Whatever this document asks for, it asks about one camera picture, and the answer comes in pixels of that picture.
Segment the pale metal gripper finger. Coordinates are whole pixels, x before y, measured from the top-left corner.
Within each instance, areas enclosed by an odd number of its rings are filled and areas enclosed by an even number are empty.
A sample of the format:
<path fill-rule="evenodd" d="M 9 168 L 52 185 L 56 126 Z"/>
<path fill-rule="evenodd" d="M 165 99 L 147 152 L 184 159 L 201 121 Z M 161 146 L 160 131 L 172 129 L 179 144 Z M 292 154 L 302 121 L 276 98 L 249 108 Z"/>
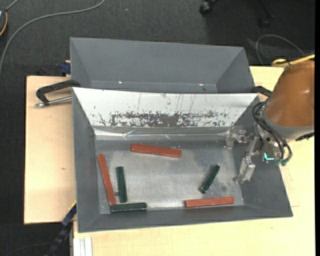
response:
<path fill-rule="evenodd" d="M 226 148 L 232 149 L 235 143 L 247 143 L 250 139 L 250 134 L 244 128 L 232 128 L 226 139 Z"/>
<path fill-rule="evenodd" d="M 233 178 L 233 181 L 237 184 L 250 182 L 255 168 L 256 165 L 253 163 L 250 156 L 243 157 L 240 163 L 239 174 Z"/>

